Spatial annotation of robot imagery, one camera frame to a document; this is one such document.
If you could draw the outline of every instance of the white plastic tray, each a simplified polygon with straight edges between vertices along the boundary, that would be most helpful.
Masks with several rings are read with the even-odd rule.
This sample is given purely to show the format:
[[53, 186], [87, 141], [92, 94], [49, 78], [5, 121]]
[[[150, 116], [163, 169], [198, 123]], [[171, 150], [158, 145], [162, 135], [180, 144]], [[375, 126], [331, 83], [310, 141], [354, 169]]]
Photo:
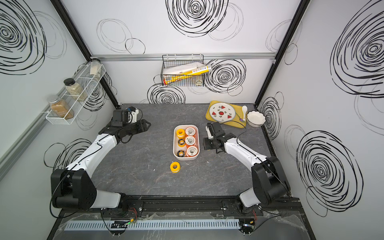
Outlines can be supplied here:
[[[187, 152], [187, 147], [179, 147], [177, 144], [178, 142], [178, 137], [176, 136], [176, 131], [179, 130], [180, 128], [186, 130], [188, 127], [193, 127], [196, 129], [196, 147], [197, 147], [197, 154], [196, 156], [193, 157], [178, 157], [176, 154], [179, 150], [183, 150], [184, 152]], [[200, 154], [200, 146], [199, 146], [199, 129], [195, 125], [187, 124], [187, 125], [178, 125], [175, 127], [175, 130], [173, 131], [173, 155], [180, 161], [185, 161], [185, 160], [194, 160], [197, 158], [197, 156]]]

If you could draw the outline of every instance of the yellow label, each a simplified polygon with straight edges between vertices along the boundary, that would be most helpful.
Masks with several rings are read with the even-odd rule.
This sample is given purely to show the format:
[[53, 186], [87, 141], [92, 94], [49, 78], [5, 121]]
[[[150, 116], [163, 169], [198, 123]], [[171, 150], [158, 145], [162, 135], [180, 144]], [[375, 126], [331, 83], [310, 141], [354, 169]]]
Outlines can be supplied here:
[[181, 75], [173, 76], [173, 77], [171, 77], [171, 80], [165, 81], [165, 83], [168, 84], [171, 82], [180, 81], [180, 80], [190, 78], [190, 77], [196, 76], [196, 75], [201, 75], [201, 74], [207, 73], [207, 72], [209, 72], [209, 69], [207, 66], [204, 66], [201, 68], [196, 68], [196, 69], [193, 69], [192, 71], [182, 73]]

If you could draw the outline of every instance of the white tape roll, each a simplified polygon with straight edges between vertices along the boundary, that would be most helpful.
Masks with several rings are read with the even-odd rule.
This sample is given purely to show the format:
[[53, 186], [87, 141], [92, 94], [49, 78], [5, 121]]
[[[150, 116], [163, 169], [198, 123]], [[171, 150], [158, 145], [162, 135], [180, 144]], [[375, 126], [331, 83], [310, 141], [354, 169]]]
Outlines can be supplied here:
[[194, 136], [196, 134], [196, 130], [193, 127], [187, 127], [185, 134], [187, 136]]
[[188, 136], [185, 138], [185, 144], [188, 146], [194, 146], [196, 144], [196, 139], [192, 136]]
[[190, 146], [187, 148], [187, 156], [188, 157], [193, 157], [197, 154], [197, 147], [195, 146]]

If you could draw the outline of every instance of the spice jar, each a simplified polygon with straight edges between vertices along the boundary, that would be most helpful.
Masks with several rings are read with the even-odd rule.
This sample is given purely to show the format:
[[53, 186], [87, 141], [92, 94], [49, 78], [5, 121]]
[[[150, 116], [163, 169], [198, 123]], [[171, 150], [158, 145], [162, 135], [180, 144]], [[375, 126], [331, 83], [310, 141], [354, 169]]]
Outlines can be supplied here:
[[100, 77], [100, 72], [101, 72], [101, 62], [100, 59], [93, 58], [91, 65], [90, 65], [90, 70], [89, 74], [94, 75], [96, 79]]
[[73, 78], [65, 79], [64, 84], [67, 91], [73, 95], [73, 99], [82, 102], [88, 97], [87, 93], [83, 92], [84, 89]]
[[73, 110], [70, 110], [70, 107], [66, 101], [61, 100], [57, 95], [50, 95], [47, 98], [47, 101], [51, 105], [51, 109], [61, 118], [70, 119], [73, 118]]

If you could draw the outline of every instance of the silver jar lid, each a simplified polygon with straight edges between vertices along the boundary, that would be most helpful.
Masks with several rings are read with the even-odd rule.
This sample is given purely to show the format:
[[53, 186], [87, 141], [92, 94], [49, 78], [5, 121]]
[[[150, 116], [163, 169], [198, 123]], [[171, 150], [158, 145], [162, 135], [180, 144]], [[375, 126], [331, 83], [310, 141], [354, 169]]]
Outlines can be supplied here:
[[49, 103], [58, 103], [60, 101], [60, 98], [57, 95], [50, 95], [49, 97], [47, 97], [47, 101]]

